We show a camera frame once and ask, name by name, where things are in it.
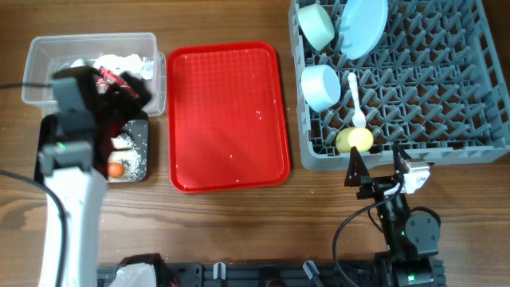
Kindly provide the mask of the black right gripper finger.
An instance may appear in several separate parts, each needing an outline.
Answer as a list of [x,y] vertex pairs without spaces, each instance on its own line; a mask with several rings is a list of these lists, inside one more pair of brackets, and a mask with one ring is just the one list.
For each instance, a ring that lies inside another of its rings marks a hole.
[[370,183],[372,183],[372,179],[365,163],[363,162],[363,158],[357,147],[352,147],[344,186],[361,187]]
[[410,156],[398,143],[393,143],[392,152],[394,160],[394,177],[400,178],[409,170],[407,161],[410,159]]

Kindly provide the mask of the red snack wrapper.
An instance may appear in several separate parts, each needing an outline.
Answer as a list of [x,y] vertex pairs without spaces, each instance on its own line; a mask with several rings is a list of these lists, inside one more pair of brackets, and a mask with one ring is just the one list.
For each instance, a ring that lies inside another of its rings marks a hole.
[[138,93],[123,79],[120,75],[115,74],[113,71],[100,66],[100,77],[96,78],[96,88],[99,93],[104,93],[112,84],[118,84],[123,90],[128,92],[133,98],[138,98]]

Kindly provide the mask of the yellow plastic cup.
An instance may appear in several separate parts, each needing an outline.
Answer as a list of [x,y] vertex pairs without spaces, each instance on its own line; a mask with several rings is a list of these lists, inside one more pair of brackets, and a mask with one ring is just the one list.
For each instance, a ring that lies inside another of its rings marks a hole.
[[368,151],[374,143],[374,136],[367,128],[345,128],[336,136],[335,146],[339,153],[349,152],[356,147],[359,152]]

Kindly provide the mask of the white tissue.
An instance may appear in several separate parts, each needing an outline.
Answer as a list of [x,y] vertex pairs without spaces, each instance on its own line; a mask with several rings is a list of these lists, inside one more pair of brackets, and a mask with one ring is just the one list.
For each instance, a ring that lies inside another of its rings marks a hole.
[[75,60],[70,67],[76,68],[81,66],[91,66],[97,71],[101,68],[113,72],[119,76],[121,73],[128,72],[132,76],[143,80],[151,80],[154,76],[154,61],[148,57],[141,57],[138,54],[128,56],[117,56],[115,54],[106,54],[98,57],[92,63],[85,59]]

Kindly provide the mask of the white plastic spoon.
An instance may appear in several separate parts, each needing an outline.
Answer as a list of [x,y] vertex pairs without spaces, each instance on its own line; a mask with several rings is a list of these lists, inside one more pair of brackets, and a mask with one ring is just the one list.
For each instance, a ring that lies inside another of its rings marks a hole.
[[351,97],[354,103],[354,115],[352,117],[352,123],[357,128],[365,128],[366,127],[366,116],[363,113],[360,107],[359,101],[359,87],[357,83],[357,77],[354,73],[348,73],[347,81],[349,84],[349,88],[351,90]]

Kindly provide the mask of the white rice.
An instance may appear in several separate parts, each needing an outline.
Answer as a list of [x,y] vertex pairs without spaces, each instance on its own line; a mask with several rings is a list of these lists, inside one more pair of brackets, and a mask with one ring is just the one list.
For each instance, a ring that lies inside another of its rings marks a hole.
[[115,148],[109,158],[109,163],[116,165],[116,171],[109,172],[110,183],[134,183],[145,180],[148,165],[148,139],[141,134],[134,136],[122,133],[112,138]]

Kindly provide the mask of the orange carrot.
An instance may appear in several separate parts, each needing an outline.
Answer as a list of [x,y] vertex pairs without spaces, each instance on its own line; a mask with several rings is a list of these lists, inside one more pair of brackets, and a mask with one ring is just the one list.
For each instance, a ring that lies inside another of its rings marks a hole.
[[122,163],[110,162],[108,164],[108,176],[119,179],[122,178],[125,172],[125,167]]

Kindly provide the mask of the small light blue bowl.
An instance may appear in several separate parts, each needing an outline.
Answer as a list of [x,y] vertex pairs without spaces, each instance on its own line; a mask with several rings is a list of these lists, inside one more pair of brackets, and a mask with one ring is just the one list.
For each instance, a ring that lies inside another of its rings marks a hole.
[[315,112],[323,112],[339,102],[339,78],[329,65],[304,68],[300,86],[308,106]]

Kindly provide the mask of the large light blue plate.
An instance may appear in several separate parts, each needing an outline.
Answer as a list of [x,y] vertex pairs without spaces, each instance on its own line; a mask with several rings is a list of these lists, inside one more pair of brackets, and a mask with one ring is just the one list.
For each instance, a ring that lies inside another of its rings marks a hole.
[[366,56],[378,44],[386,26],[387,0],[348,0],[340,17],[341,52],[348,60]]

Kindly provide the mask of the mint green bowl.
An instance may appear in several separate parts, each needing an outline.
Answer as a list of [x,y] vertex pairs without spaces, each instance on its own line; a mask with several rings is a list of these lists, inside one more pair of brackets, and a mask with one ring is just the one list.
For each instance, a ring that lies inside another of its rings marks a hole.
[[319,4],[298,9],[297,18],[304,36],[314,49],[322,50],[335,37],[332,20]]

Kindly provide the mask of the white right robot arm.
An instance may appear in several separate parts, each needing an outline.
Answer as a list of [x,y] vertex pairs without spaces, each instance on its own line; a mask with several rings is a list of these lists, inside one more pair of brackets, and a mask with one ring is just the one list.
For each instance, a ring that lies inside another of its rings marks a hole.
[[413,159],[397,143],[392,146],[394,174],[370,175],[358,149],[350,151],[350,162],[344,185],[358,187],[358,199],[372,199],[373,204],[350,215],[335,232],[332,243],[334,259],[338,259],[340,232],[354,218],[376,210],[379,231],[386,251],[374,259],[375,278],[382,286],[445,286],[443,263],[438,255],[441,218],[423,206],[411,208],[406,196],[420,189],[430,177],[430,165]]

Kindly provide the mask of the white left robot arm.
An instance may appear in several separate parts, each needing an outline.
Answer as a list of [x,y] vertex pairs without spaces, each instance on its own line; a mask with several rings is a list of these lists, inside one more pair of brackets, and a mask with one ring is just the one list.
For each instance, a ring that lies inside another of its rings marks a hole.
[[108,191],[113,139],[141,114],[151,92],[129,72],[100,89],[99,69],[84,65],[53,74],[57,110],[44,117],[37,172],[47,190],[40,286],[96,285],[100,212]]

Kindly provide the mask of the grey dishwasher rack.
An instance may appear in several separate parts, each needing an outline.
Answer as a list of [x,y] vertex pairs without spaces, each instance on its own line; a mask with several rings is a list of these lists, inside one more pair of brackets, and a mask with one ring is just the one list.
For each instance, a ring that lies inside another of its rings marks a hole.
[[335,146],[352,126],[354,103],[347,81],[354,73],[360,107],[374,136],[363,154],[368,167],[390,164],[392,145],[437,165],[491,163],[509,153],[509,91],[479,1],[392,1],[379,43],[366,56],[348,60],[339,33],[314,49],[288,9],[297,75],[329,65],[340,82],[339,102],[315,112],[297,97],[302,165],[310,171],[341,171],[349,155]]

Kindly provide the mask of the black plastic bin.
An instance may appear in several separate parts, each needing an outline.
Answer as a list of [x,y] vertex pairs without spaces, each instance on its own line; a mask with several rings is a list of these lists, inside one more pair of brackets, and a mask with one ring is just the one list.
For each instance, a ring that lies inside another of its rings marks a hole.
[[[39,132],[39,140],[37,145],[37,150],[41,150],[42,144],[49,139],[49,137],[56,131],[56,122],[57,118],[55,115],[48,115],[43,118],[41,121],[40,132]],[[122,133],[129,133],[131,135],[141,134],[148,139],[148,162],[149,162],[149,146],[150,146],[150,124],[148,120],[148,116],[145,112],[141,112],[134,120],[128,121],[122,128]],[[34,168],[33,179],[39,183],[43,183],[43,175],[40,172],[39,162],[36,159],[36,164]]]

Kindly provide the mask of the clear plastic bin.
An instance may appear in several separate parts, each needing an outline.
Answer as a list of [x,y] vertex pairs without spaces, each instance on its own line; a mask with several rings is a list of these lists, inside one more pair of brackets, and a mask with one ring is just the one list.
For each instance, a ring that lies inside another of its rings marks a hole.
[[149,116],[161,116],[166,109],[167,70],[166,59],[159,52],[153,33],[94,33],[36,37],[32,40],[25,63],[23,81],[47,83],[52,75],[71,68],[77,59],[92,63],[106,54],[128,56],[138,54],[154,61],[154,76],[143,80],[151,90],[152,100],[143,110]]

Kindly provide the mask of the red plastic tray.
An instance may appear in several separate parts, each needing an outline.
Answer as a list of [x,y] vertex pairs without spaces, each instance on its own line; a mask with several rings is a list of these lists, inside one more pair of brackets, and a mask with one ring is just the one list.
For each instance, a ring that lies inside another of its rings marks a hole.
[[200,45],[167,58],[169,178],[185,194],[283,183],[291,171],[276,50]]

